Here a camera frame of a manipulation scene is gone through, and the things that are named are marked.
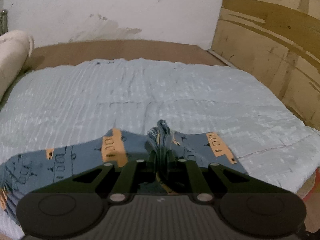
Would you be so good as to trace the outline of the blue pants with orange trucks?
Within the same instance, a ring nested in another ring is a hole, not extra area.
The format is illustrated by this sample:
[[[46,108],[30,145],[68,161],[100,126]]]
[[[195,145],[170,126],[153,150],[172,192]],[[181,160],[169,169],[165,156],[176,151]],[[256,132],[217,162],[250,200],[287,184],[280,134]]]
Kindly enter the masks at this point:
[[[123,167],[129,161],[149,160],[154,154],[156,163],[163,164],[169,151],[175,159],[192,160],[199,167],[219,163],[246,172],[216,133],[184,134],[159,120],[146,135],[113,128],[103,137],[89,142],[11,157],[1,164],[1,208],[14,216],[19,200],[31,191],[106,162]]]

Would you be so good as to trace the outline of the light blue striped bed quilt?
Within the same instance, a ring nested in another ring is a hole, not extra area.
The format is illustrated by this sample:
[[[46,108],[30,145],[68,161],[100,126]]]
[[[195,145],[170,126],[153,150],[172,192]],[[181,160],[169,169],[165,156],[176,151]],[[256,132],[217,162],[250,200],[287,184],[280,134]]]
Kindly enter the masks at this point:
[[[319,167],[319,131],[252,75],[145,59],[95,59],[18,77],[1,101],[1,162],[111,128],[145,134],[160,119],[185,134],[216,132],[251,176],[292,192]]]

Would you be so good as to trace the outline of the plywood wardrobe panel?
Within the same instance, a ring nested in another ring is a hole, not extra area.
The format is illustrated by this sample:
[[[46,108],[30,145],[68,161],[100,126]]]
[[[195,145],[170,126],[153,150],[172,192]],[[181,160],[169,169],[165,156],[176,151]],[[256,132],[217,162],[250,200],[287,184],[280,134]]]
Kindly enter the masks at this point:
[[[212,50],[319,128],[319,0],[223,0]]]

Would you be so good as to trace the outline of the rolled cream blanket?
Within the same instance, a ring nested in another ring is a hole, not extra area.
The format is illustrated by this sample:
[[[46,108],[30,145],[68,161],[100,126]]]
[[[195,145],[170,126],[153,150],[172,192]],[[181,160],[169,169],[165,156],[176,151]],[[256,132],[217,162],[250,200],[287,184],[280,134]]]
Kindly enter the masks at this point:
[[[1,36],[1,99],[31,57],[33,49],[34,38],[25,31],[13,30]]]

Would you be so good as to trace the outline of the ornate metal headboard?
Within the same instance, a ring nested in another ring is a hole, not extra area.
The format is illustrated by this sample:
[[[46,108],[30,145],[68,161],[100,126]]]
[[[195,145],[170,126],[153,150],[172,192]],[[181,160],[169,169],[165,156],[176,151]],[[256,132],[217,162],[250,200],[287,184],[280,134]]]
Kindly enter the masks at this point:
[[[0,13],[0,35],[8,32],[8,11],[3,9]]]

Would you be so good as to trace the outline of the brown wooden bed frame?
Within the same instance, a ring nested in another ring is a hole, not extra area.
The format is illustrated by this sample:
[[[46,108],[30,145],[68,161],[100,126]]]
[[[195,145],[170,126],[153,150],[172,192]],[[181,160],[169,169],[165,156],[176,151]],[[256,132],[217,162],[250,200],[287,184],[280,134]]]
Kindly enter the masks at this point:
[[[25,65],[27,69],[40,70],[60,65],[76,66],[95,59],[130,61],[140,58],[209,66],[226,65],[195,45],[147,40],[84,41],[39,47],[33,50]]]

